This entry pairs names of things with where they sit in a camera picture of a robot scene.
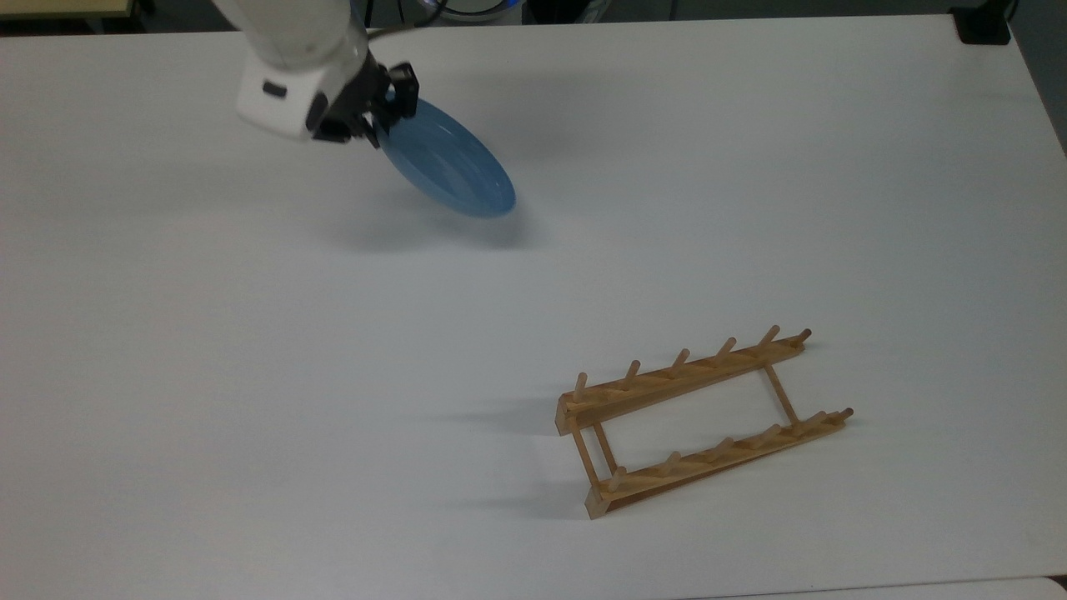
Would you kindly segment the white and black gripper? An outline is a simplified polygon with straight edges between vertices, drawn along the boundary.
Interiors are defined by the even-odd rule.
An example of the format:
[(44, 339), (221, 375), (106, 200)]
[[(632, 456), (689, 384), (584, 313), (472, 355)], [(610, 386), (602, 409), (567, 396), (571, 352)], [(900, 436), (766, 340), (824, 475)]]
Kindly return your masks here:
[(376, 114), (392, 127), (417, 114), (419, 80), (411, 63), (391, 69), (375, 56), (339, 51), (296, 69), (245, 58), (237, 110), (245, 122), (285, 139), (345, 144), (363, 138), (381, 148)]

